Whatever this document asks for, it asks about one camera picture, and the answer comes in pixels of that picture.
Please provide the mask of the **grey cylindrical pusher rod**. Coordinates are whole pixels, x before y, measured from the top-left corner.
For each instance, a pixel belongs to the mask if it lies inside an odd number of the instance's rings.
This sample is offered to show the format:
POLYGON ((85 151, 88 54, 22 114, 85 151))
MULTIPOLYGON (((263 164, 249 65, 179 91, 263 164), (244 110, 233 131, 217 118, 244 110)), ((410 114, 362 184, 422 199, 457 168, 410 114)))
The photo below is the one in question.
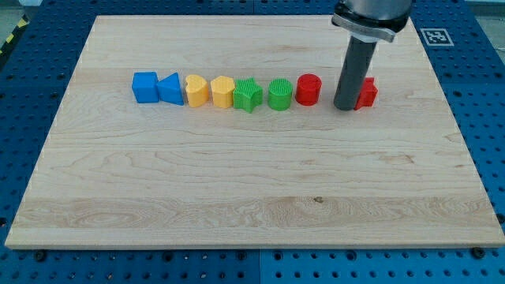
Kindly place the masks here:
POLYGON ((337 109, 352 110, 355 107, 375 49, 376 42, 367 43, 350 37, 334 97, 337 109))

